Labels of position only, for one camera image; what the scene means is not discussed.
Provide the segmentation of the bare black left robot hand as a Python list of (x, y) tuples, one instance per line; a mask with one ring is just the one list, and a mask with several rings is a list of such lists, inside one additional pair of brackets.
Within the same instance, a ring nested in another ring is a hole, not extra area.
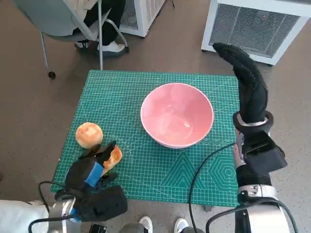
[(99, 187), (104, 173), (114, 165), (111, 160), (116, 141), (102, 147), (100, 144), (87, 149), (69, 168), (65, 186), (68, 190), (89, 192)]

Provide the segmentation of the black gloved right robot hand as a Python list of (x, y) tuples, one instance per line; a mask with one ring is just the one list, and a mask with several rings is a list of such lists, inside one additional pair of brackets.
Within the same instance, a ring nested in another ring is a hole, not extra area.
[(240, 115), (245, 123), (264, 121), (268, 90), (261, 72), (250, 56), (234, 45), (214, 43), (214, 50), (230, 63), (238, 79)]

